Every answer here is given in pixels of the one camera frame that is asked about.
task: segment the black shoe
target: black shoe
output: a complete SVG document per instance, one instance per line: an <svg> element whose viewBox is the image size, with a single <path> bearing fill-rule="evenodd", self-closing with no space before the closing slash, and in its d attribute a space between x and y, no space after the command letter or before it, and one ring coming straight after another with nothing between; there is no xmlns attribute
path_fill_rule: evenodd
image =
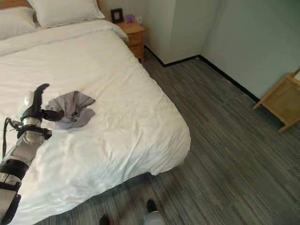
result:
<svg viewBox="0 0 300 225"><path fill-rule="evenodd" d="M109 225L109 218L107 216L102 216L99 225Z"/></svg>
<svg viewBox="0 0 300 225"><path fill-rule="evenodd" d="M158 209L156 208L156 205L152 199L149 199L147 201L147 210L149 213L157 211Z"/></svg>

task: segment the black cable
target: black cable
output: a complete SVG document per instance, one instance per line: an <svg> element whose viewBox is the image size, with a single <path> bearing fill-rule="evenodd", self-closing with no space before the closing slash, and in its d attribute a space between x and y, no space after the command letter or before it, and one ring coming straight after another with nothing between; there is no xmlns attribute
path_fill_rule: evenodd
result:
<svg viewBox="0 0 300 225"><path fill-rule="evenodd" d="M4 157L6 155L6 129L7 129L9 123L11 123L11 119L6 117L6 119L4 121L4 128L3 128L2 159L4 159Z"/></svg>
<svg viewBox="0 0 300 225"><path fill-rule="evenodd" d="M22 126L21 122L12 121L9 117L6 117L4 121L4 128L3 128L3 145L2 145L2 159L4 159L6 155L6 132L8 124L10 124L15 130L19 131L20 127Z"/></svg>

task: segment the nightstand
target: nightstand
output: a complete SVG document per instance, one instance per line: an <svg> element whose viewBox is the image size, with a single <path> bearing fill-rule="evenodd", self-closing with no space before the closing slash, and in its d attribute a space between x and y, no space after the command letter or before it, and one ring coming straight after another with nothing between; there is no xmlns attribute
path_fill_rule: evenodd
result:
<svg viewBox="0 0 300 225"><path fill-rule="evenodd" d="M128 35L129 42L126 42L128 48L133 52L136 58L144 63L144 34L145 28L137 22L121 22L117 24Z"/></svg>

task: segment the pillowcase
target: pillowcase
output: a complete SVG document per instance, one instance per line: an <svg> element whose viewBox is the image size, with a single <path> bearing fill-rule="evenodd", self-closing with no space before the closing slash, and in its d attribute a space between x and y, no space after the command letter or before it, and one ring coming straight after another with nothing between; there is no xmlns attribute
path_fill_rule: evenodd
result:
<svg viewBox="0 0 300 225"><path fill-rule="evenodd" d="M101 18L96 0L28 0L37 13L39 24L55 27L77 23L86 19Z"/></svg>
<svg viewBox="0 0 300 225"><path fill-rule="evenodd" d="M37 31L33 15L34 10L28 7L0 10L0 40Z"/></svg>

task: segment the headboard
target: headboard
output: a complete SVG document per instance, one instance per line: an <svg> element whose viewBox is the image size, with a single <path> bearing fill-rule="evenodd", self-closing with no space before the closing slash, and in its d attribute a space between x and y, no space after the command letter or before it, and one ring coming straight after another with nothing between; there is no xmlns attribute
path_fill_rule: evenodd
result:
<svg viewBox="0 0 300 225"><path fill-rule="evenodd" d="M98 7L100 8L100 0L97 0ZM0 9L3 8L11 8L11 7L18 7L18 6L28 6L31 8L31 5L27 0L0 0Z"/></svg>

